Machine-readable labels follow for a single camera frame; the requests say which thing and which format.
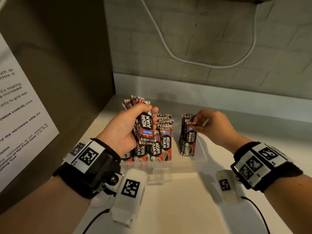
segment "wristband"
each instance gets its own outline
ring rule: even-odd
[[[262,193],[280,177],[297,177],[303,174],[293,160],[278,149],[260,142],[249,142],[234,154],[231,165],[246,189]]]
[[[92,199],[105,188],[106,177],[120,173],[119,155],[98,139],[85,139],[64,157],[53,176],[61,179],[80,196]]]

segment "black cable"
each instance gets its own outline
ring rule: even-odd
[[[264,216],[262,215],[260,209],[255,205],[254,202],[252,202],[252,201],[251,201],[250,199],[248,199],[247,197],[241,196],[241,198],[250,201],[250,202],[255,206],[255,208],[258,210],[258,212],[260,213],[260,215],[261,215],[261,217],[262,217],[262,219],[263,219],[263,222],[264,222],[264,225],[266,226],[266,229],[267,229],[267,231],[268,231],[268,234],[270,234],[269,227],[268,227],[268,225],[266,224],[266,220],[264,219]]]
[[[85,230],[83,231],[82,234],[85,234],[87,232],[87,230],[91,227],[91,225],[94,223],[94,221],[101,216],[103,213],[108,213],[110,211],[110,209],[105,209],[104,211],[100,212],[98,215],[96,215],[91,222],[88,224],[88,226],[85,228]]]

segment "white tracking device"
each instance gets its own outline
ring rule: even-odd
[[[239,204],[243,201],[241,196],[245,196],[244,191],[232,170],[218,171],[216,179],[225,202],[228,204]]]
[[[147,184],[147,173],[130,169],[124,177],[119,174],[115,175],[119,179],[116,185],[105,183],[108,189],[117,193],[110,214],[114,222],[132,228],[141,206]]]

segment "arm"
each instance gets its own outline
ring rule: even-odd
[[[151,107],[140,103],[119,113],[97,138],[122,157],[137,145],[131,134],[136,117]],[[152,114],[157,111],[158,108],[152,108]],[[68,187],[60,177],[53,177],[0,216],[1,233],[73,233],[90,202]]]
[[[196,132],[206,135],[216,145],[234,154],[252,140],[239,134],[225,114],[201,110],[194,118]],[[277,179],[264,195],[294,234],[308,234],[312,230],[312,178],[306,175]]]

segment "white cable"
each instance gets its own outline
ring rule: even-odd
[[[7,0],[0,0],[0,11],[2,11]]]
[[[258,10],[259,10],[259,4],[256,6],[255,8],[255,14],[253,16],[253,32],[252,32],[252,35],[253,35],[253,41],[252,41],[252,46],[251,48],[249,49],[248,53],[242,58],[240,59],[238,62],[236,63],[233,63],[231,65],[209,65],[209,64],[206,64],[206,63],[201,63],[201,62],[196,62],[196,61],[188,61],[188,60],[183,60],[183,59],[180,59],[178,57],[176,57],[175,55],[172,54],[172,52],[170,51],[170,49],[168,48],[159,28],[158,28],[158,25],[154,19],[154,17],[152,16],[149,8],[147,7],[146,3],[144,0],[141,0],[143,6],[145,7],[147,13],[149,14],[151,20],[153,21],[154,23],[154,26],[156,27],[156,30],[161,38],[161,41],[162,43],[164,44],[166,50],[168,51],[168,53],[170,54],[170,56],[178,61],[181,61],[181,62],[185,62],[185,63],[190,63],[190,64],[194,64],[194,65],[200,65],[200,66],[205,66],[205,67],[210,67],[210,68],[229,68],[229,67],[233,67],[233,66],[236,66],[238,64],[240,64],[241,62],[243,62],[252,52],[252,50],[254,49],[255,47],[255,43],[256,43],[256,40],[257,40],[257,33],[256,33],[256,23],[257,23],[257,13],[258,13]]]

